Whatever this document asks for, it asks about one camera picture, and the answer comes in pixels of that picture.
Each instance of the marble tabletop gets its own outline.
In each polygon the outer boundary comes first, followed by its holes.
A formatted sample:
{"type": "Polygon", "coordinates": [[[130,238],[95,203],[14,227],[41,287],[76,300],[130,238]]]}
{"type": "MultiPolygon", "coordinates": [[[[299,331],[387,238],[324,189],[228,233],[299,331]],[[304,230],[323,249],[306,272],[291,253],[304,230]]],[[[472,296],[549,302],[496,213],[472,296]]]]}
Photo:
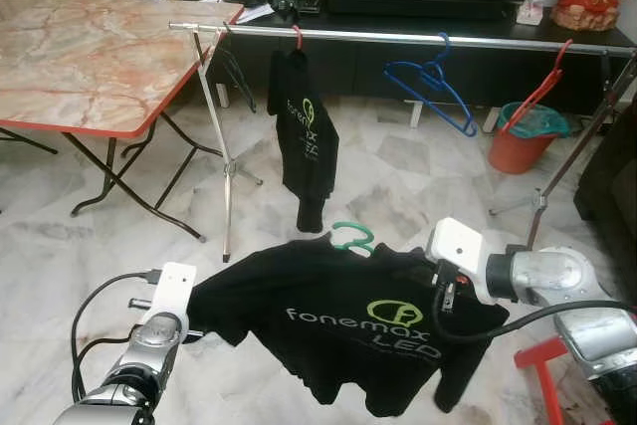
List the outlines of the marble tabletop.
{"type": "MultiPolygon", "coordinates": [[[[169,21],[223,25],[234,4],[46,0],[0,23],[0,125],[135,137],[196,69],[169,21]]],[[[203,49],[215,35],[201,35],[203,49]]]]}

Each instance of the green hanger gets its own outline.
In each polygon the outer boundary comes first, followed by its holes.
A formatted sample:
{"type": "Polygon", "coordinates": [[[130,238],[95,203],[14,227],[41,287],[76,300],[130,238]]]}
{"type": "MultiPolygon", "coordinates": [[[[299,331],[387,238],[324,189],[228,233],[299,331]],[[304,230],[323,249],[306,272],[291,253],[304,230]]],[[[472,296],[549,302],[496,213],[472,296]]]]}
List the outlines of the green hanger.
{"type": "Polygon", "coordinates": [[[373,253],[374,249],[371,246],[368,246],[374,240],[374,234],[365,228],[363,225],[358,223],[352,223],[350,221],[338,221],[331,225],[331,229],[339,229],[339,228],[352,228],[357,229],[358,231],[365,233],[364,238],[354,239],[353,241],[349,241],[348,243],[342,245],[335,245],[336,249],[351,249],[352,247],[361,248],[369,253],[373,253]]]}

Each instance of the metal rail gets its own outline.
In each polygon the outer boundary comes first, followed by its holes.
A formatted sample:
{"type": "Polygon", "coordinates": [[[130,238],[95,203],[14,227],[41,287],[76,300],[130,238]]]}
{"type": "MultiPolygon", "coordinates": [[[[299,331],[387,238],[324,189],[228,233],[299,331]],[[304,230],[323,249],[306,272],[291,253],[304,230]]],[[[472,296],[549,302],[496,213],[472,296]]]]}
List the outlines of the metal rail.
{"type": "MultiPolygon", "coordinates": [[[[217,34],[229,31],[236,35],[256,35],[261,37],[296,37],[294,29],[279,27],[250,27],[232,25],[219,27],[214,25],[194,24],[188,22],[170,22],[172,30],[188,30],[193,32],[212,32],[217,34]]],[[[304,39],[341,40],[347,42],[375,42],[383,44],[440,45],[445,41],[437,35],[388,34],[378,32],[348,32],[338,30],[305,30],[304,39]]],[[[454,47],[472,47],[501,50],[532,50],[541,52],[557,52],[563,46],[560,42],[542,42],[535,40],[488,39],[484,37],[449,37],[454,47]]],[[[613,57],[630,57],[636,47],[614,47],[603,45],[572,44],[568,52],[585,55],[607,54],[613,57]]]]}

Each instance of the hanging shirt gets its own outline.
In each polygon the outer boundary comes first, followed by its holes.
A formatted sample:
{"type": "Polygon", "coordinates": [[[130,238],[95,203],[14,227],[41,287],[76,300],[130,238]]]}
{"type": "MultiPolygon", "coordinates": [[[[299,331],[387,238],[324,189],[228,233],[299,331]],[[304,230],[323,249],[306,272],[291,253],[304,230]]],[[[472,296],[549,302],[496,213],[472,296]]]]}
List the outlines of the hanging shirt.
{"type": "Polygon", "coordinates": [[[338,134],[312,87],[308,59],[300,50],[275,52],[268,113],[277,116],[283,184],[300,200],[297,227],[322,230],[322,207],[334,189],[338,134]]]}
{"type": "MultiPolygon", "coordinates": [[[[402,414],[440,368],[434,400],[449,412],[489,342],[449,343],[436,334],[432,274],[421,249],[396,253],[379,245],[367,259],[335,249],[327,236],[293,241],[197,285],[188,316],[191,328],[215,331],[233,345],[251,331],[321,404],[331,404],[343,383],[357,383],[377,417],[402,414]]],[[[441,324],[473,334],[508,315],[458,296],[441,324]]]]}

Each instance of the orange bucket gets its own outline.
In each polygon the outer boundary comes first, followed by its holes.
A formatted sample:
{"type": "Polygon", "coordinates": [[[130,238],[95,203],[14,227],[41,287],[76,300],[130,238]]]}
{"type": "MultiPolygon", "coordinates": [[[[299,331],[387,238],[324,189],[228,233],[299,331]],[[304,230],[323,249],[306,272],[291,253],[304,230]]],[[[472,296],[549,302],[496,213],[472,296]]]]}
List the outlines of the orange bucket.
{"type": "MultiPolygon", "coordinates": [[[[506,104],[500,112],[498,127],[502,128],[521,103],[506,104]]],[[[567,136],[568,122],[554,109],[535,105],[524,118],[494,136],[489,151],[489,163],[503,173],[522,174],[539,160],[558,136],[567,136]]]]}

